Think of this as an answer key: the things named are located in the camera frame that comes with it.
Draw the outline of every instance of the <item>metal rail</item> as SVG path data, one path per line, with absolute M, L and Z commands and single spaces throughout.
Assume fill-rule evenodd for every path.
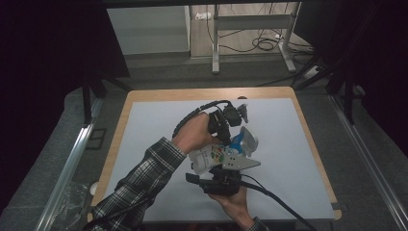
M 408 216 L 407 212 L 400 202 L 398 196 L 396 195 L 392 186 L 388 183 L 387 179 L 382 174 L 380 168 L 378 167 L 377 163 L 371 156 L 369 149 L 367 148 L 366 144 L 364 143 L 363 139 L 360 137 L 356 127 L 351 125 L 348 119 L 345 117 L 343 113 L 343 105 L 340 102 L 338 97 L 333 95 L 329 96 L 331 102 L 333 103 L 336 112 L 342 121 L 342 124 L 346 130 L 346 132 L 350 135 L 351 140 L 353 141 L 361 160 L 363 161 L 364 165 L 369 172 L 374 185 L 380 192 L 381 196 L 383 197 L 388 209 L 390 210 L 392 216 L 396 224 L 399 227 L 399 230 L 407 231 L 408 230 Z
M 90 133 L 92 132 L 93 125 L 95 123 L 96 117 L 99 114 L 99 110 L 102 106 L 103 99 L 96 98 L 92 106 L 92 119 L 87 127 L 81 129 L 76 142 L 74 143 L 71 153 L 66 160 L 63 171 L 61 172 L 60 178 L 52 191 L 47 204 L 45 205 L 42 215 L 39 218 L 36 231 L 46 231 L 50 230 L 53 222 L 53 216 L 57 211 L 58 207 L 63 201 L 64 191 L 69 184 L 72 176 L 75 173 L 76 167 L 81 160 L 82 154 L 84 153 L 87 141 L 89 139 Z

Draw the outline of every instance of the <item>black camera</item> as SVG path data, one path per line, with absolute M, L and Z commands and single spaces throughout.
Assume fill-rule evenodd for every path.
M 240 105 L 237 109 L 229 104 L 225 106 L 223 111 L 218 109 L 209 113 L 209 116 L 210 122 L 208 124 L 208 131 L 210 134 L 217 133 L 217 138 L 219 138 L 225 146 L 231 144 L 229 126 L 240 126 L 242 118 L 245 122 L 248 121 L 245 104 Z

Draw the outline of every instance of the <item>plastic bag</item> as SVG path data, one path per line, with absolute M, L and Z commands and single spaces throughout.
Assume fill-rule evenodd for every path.
M 71 182 L 64 192 L 64 199 L 53 218 L 52 229 L 55 231 L 77 230 L 86 208 L 85 201 L 89 185 Z

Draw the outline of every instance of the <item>wall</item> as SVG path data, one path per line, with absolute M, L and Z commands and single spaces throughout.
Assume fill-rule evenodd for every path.
M 123 55 L 190 50 L 189 8 L 108 9 Z

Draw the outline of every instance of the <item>tabletop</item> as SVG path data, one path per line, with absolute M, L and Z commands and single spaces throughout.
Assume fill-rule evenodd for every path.
M 315 143 L 310 134 L 306 120 L 301 112 L 299 103 L 293 92 L 293 89 L 288 87 L 271 87 L 271 88 L 233 88 L 233 89 L 189 89 L 189 90 L 134 90 L 129 92 L 123 110 L 117 124 L 115 135 L 105 162 L 101 177 L 99 179 L 98 187 L 92 201 L 92 206 L 95 206 L 104 197 L 105 191 L 108 187 L 113 168 L 115 165 L 117 153 L 124 135 L 124 131 L 129 119 L 129 114 L 134 102 L 158 102 L 158 101 L 184 101 L 184 100 L 219 100 L 227 99 L 233 100 L 240 96 L 245 96 L 248 99 L 261 98 L 290 98 L 293 102 L 294 108 L 297 112 L 301 126 L 305 133 L 307 142 L 312 151 L 316 166 L 321 175 L 324 187 L 326 188 L 330 202 L 337 203 L 336 195 L 333 192 L 330 181 L 325 172 L 324 166 L 320 159 L 319 153 Z M 342 216 L 340 210 L 335 210 L 335 219 Z

